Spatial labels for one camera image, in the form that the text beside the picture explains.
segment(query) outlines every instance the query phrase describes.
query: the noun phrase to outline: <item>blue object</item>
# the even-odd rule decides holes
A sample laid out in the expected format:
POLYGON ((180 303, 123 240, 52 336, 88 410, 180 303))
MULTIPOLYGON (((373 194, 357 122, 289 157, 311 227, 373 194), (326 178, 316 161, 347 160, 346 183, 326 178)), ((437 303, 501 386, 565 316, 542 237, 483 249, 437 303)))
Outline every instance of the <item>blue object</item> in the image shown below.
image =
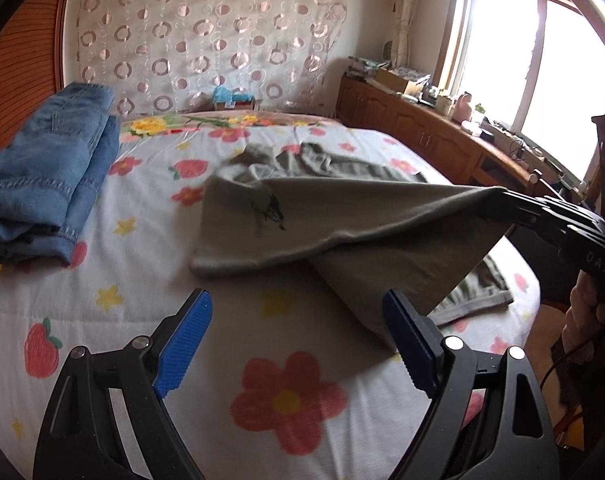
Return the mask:
POLYGON ((71 83, 46 99, 0 151, 0 264, 66 263, 118 151, 113 92, 71 83))
POLYGON ((442 381, 444 363, 440 331, 428 317, 420 316, 397 288, 384 295, 382 316, 413 384, 433 399, 442 381))
POLYGON ((192 295, 188 301, 193 303, 158 357, 158 373, 153 381, 153 389, 160 399, 180 386, 212 321, 212 297, 208 292, 202 291, 196 297, 192 295))
POLYGON ((214 89, 212 101, 214 101, 215 105, 216 103, 247 102, 251 101, 253 98, 253 94, 232 92, 231 90, 224 88, 224 86, 218 85, 214 89))

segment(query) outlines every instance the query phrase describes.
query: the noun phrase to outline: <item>blue denim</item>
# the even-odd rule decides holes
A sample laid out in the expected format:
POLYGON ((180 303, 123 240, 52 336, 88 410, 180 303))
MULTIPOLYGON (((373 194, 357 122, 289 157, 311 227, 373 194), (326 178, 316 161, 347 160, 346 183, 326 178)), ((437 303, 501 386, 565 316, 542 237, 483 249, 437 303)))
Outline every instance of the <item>blue denim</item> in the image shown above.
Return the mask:
POLYGON ((71 83, 49 97, 0 151, 0 263, 70 263, 118 150, 111 89, 71 83))

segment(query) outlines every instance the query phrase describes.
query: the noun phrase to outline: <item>floral bedspread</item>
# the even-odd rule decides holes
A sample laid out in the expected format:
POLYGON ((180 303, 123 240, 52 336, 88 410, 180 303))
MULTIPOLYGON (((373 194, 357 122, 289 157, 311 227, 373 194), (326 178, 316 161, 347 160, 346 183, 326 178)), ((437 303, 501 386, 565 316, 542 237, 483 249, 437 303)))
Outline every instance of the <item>floral bedspread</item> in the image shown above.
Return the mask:
POLYGON ((121 124, 120 142, 130 142, 158 135, 194 132, 203 126, 214 129, 226 142, 235 142, 251 126, 321 126, 337 125, 326 117, 291 115, 279 112, 198 112, 194 114, 165 114, 143 117, 121 124))
MULTIPOLYGON (((179 389, 166 398, 208 480, 386 480, 428 407, 392 355, 301 262, 232 278, 188 270, 204 182, 248 142, 296 151, 305 140, 429 182, 446 183, 391 137, 322 118, 262 114, 161 116, 124 123, 118 159, 62 267, 41 260, 0 273, 0 447, 30 478, 42 415, 76 345, 122 348, 174 314, 200 286, 214 319, 179 389)), ((501 240, 490 253, 515 301, 442 329, 476 349, 523 344, 538 282, 501 240)), ((134 470, 149 476, 112 393, 134 470)), ((482 402, 471 397, 469 415, 482 402)))

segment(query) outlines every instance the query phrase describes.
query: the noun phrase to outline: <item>human hand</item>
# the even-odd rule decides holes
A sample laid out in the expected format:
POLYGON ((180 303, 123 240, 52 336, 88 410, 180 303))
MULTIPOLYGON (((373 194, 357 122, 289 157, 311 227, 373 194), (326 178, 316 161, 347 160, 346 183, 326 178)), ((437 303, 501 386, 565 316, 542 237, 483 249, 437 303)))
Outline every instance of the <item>human hand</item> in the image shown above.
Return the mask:
MULTIPOLYGON (((580 271, 571 290, 571 307, 565 316, 562 346, 565 354, 591 339, 605 325, 605 301, 598 303, 595 282, 589 274, 580 271)), ((593 343, 588 342, 569 360, 582 364, 593 358, 593 343)))

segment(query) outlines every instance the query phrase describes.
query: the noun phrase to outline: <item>wooden wall panel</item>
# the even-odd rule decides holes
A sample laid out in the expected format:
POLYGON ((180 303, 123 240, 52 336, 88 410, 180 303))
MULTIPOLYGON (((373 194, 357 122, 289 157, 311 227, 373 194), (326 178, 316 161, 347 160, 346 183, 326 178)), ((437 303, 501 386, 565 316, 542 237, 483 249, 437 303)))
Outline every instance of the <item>wooden wall panel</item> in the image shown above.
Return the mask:
POLYGON ((66 0, 25 0, 0 32, 0 148, 62 88, 66 0))

